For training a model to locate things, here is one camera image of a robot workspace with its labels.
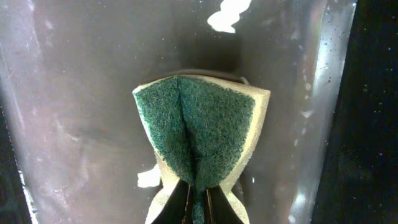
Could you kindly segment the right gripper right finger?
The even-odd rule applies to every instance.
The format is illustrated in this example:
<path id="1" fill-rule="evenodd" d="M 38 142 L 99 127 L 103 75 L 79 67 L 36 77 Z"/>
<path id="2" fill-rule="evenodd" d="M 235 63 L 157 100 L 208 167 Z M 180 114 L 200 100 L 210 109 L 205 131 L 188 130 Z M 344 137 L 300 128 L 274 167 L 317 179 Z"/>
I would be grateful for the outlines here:
<path id="1" fill-rule="evenodd" d="M 206 224 L 243 224 L 234 212 L 221 187 L 206 189 L 205 194 Z"/>

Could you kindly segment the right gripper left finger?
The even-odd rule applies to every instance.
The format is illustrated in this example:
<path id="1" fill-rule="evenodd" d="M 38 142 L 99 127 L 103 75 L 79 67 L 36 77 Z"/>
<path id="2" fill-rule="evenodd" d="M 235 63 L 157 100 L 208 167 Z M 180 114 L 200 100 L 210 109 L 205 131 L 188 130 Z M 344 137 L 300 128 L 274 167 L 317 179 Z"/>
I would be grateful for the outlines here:
<path id="1" fill-rule="evenodd" d="M 190 224 L 190 184 L 179 180 L 151 224 Z"/>

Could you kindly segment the green yellow sponge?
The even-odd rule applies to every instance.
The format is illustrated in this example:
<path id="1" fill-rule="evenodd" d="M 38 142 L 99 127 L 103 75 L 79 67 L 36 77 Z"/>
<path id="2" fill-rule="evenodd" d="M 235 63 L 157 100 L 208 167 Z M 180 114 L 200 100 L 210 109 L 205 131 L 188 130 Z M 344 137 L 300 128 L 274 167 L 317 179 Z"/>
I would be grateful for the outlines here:
<path id="1" fill-rule="evenodd" d="M 256 148 L 270 91 L 239 81 L 179 74 L 138 86 L 133 91 L 147 137 L 154 148 L 162 189 L 146 222 L 165 213 L 178 184 L 193 197 L 191 218 L 205 222 L 248 223 L 244 205 L 232 189 Z"/>

